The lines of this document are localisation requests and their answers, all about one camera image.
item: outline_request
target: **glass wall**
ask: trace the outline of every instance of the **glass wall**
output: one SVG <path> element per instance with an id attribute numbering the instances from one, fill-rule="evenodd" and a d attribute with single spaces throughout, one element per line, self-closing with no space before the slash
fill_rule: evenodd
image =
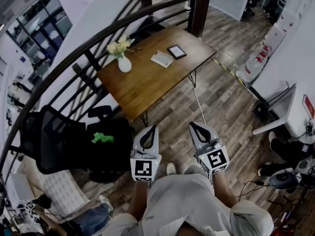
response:
<path id="1" fill-rule="evenodd" d="M 36 0 L 11 25 L 7 33 L 29 56 L 35 70 L 53 62 L 72 23 L 59 0 Z"/>

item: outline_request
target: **black office chair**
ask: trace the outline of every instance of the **black office chair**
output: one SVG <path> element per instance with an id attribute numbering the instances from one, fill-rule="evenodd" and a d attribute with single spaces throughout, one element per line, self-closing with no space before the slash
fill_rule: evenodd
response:
<path id="1" fill-rule="evenodd" d="M 96 182 L 111 182 L 118 172 L 130 170 L 133 128 L 125 118 L 105 119 L 110 106 L 89 111 L 88 117 L 101 122 L 85 127 L 50 106 L 28 113 L 21 126 L 21 150 L 35 159 L 39 171 L 51 174 L 62 170 L 83 169 Z M 95 133 L 113 136 L 113 142 L 93 143 Z"/>

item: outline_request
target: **wooden handrail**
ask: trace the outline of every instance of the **wooden handrail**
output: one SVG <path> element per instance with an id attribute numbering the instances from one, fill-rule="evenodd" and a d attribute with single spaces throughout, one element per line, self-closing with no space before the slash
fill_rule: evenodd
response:
<path id="1" fill-rule="evenodd" d="M 88 41 L 81 44 L 78 48 L 76 48 L 72 53 L 70 53 L 63 61 L 61 61 L 56 68 L 44 79 L 44 81 L 38 86 L 38 88 L 34 91 L 31 95 L 29 100 L 27 101 L 26 105 L 20 112 L 19 116 L 17 117 L 16 121 L 14 122 L 12 129 L 5 141 L 3 146 L 2 154 L 0 157 L 0 172 L 2 175 L 2 169 L 4 166 L 4 162 L 6 156 L 8 154 L 9 148 L 11 143 L 13 142 L 16 133 L 20 129 L 24 118 L 26 117 L 27 113 L 32 110 L 34 105 L 40 99 L 42 94 L 47 90 L 47 88 L 71 65 L 73 64 L 79 57 L 81 57 L 86 50 L 89 50 L 91 47 L 99 43 L 100 41 L 104 40 L 109 35 L 115 33 L 117 30 L 121 29 L 129 25 L 130 23 L 143 18 L 147 15 L 150 15 L 158 10 L 176 5 L 178 3 L 182 3 L 188 0 L 168 0 L 163 1 L 160 3 L 156 3 L 150 6 L 146 6 L 143 9 L 138 10 L 135 13 L 132 13 L 116 22 L 111 24 L 110 26 L 106 27 L 105 29 L 101 30 L 99 33 L 95 34 L 92 38 Z"/>

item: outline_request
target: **chair backrest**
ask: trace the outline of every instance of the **chair backrest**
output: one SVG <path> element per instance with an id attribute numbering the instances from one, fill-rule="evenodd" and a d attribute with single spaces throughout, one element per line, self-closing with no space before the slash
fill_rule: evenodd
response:
<path id="1" fill-rule="evenodd" d="M 39 144 L 40 127 L 38 125 L 40 113 L 28 113 L 23 120 L 20 137 L 22 153 L 36 160 L 36 146 Z"/>
<path id="2" fill-rule="evenodd" d="M 50 106 L 44 106 L 39 118 L 40 139 L 37 167 L 43 174 L 66 169 L 86 169 L 85 124 L 73 121 Z"/>

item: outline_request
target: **wooden table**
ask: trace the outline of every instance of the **wooden table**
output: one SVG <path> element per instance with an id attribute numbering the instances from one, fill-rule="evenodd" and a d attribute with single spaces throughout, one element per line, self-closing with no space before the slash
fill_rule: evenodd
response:
<path id="1" fill-rule="evenodd" d="M 158 50 L 169 53 L 167 48 L 174 45 L 182 48 L 187 56 L 174 59 L 167 69 L 151 61 Z M 132 50 L 135 52 L 125 53 L 132 63 L 130 72 L 121 72 L 114 60 L 97 73 L 129 121 L 139 117 L 216 53 L 215 49 L 177 26 L 153 34 Z"/>

